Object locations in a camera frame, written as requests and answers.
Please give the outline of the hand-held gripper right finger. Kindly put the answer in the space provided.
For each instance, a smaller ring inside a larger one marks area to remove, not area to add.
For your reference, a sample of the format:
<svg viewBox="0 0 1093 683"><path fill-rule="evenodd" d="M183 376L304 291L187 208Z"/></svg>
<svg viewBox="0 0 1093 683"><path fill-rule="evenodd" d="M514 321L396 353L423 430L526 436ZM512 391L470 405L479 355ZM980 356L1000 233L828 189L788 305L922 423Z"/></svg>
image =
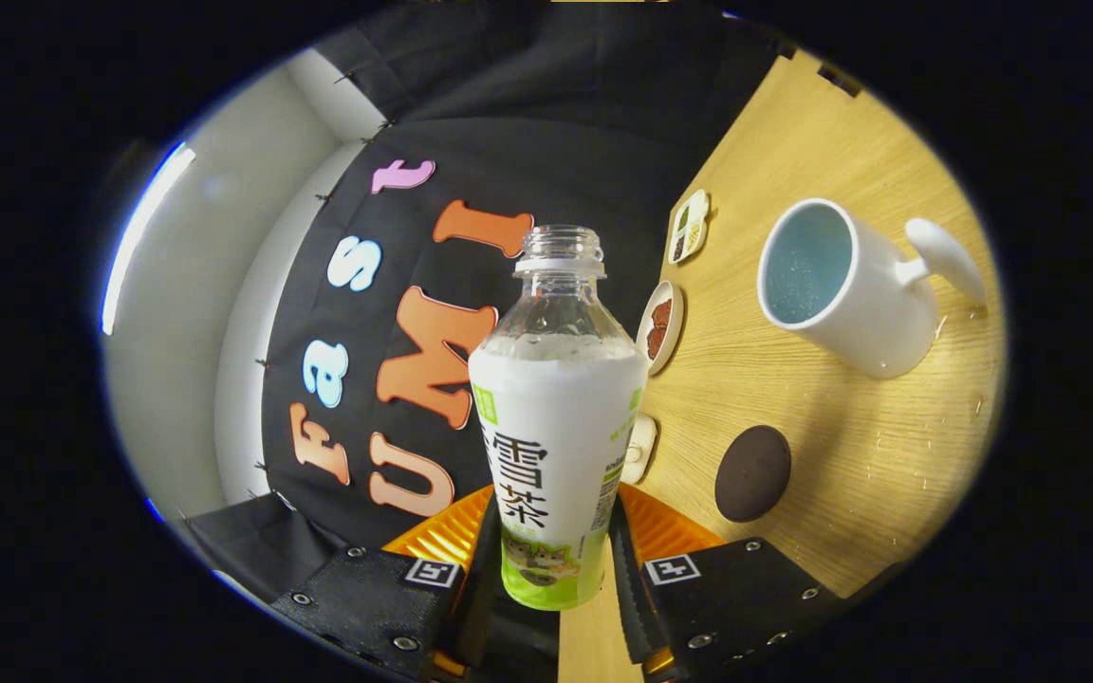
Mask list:
<svg viewBox="0 0 1093 683"><path fill-rule="evenodd" d="M626 484L610 542L621 631L642 678L724 678L846 607L762 537L725 541Z"/></svg>

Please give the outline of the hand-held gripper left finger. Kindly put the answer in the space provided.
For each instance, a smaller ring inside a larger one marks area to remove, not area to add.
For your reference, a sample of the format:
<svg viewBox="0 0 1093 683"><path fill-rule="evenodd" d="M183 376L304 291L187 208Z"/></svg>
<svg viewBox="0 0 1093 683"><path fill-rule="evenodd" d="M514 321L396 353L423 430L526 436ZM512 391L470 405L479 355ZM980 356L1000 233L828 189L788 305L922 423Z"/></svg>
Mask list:
<svg viewBox="0 0 1093 683"><path fill-rule="evenodd" d="M469 682L497 597L494 509L486 486L385 547L349 545L272 608L396 682Z"/></svg>

